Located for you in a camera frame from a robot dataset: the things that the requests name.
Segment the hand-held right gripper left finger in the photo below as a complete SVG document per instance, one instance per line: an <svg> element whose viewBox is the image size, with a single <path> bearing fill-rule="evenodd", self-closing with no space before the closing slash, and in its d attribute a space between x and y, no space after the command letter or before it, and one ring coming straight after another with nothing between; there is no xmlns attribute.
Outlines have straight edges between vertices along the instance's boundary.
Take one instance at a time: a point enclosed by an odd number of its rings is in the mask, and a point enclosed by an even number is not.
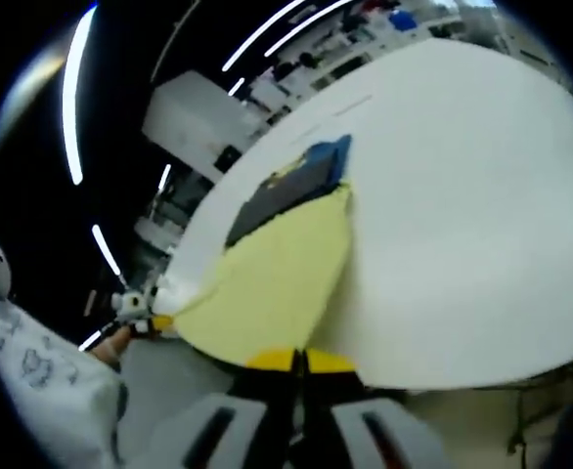
<svg viewBox="0 0 573 469"><path fill-rule="evenodd" d="M230 389L180 417L174 448L181 468L281 468L299 388L300 352L270 349L239 371Z"/></svg>

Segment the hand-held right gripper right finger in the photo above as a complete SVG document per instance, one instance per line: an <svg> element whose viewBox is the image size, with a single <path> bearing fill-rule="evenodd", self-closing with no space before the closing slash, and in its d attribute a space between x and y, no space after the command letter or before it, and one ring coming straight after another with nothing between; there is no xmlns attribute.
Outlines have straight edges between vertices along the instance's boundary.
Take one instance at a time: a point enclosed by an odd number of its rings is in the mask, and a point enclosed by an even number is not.
<svg viewBox="0 0 573 469"><path fill-rule="evenodd" d="M304 435L323 468L451 468L441 439L405 407L367 389L355 365L303 352Z"/></svg>

